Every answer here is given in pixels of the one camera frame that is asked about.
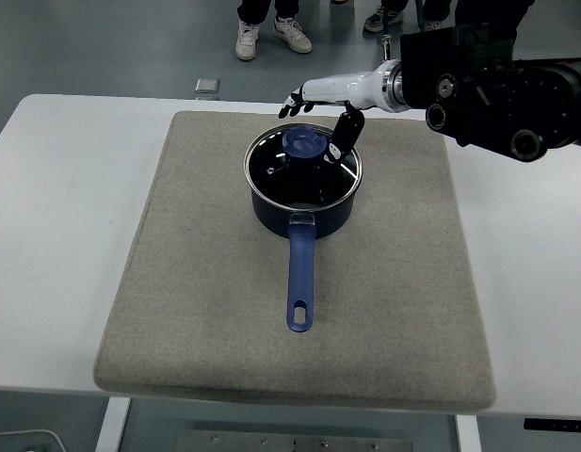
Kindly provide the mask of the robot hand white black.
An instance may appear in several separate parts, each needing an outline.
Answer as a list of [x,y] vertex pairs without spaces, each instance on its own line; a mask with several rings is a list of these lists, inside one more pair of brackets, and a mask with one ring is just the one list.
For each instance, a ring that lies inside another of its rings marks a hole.
[[363,112],[371,108],[401,112],[405,109],[401,96],[401,63],[390,59],[372,72],[337,74],[304,82],[288,95],[279,117],[295,117],[301,111],[311,111],[315,105],[343,105],[346,111],[336,123],[324,152],[324,160],[336,164],[349,153],[363,130]]

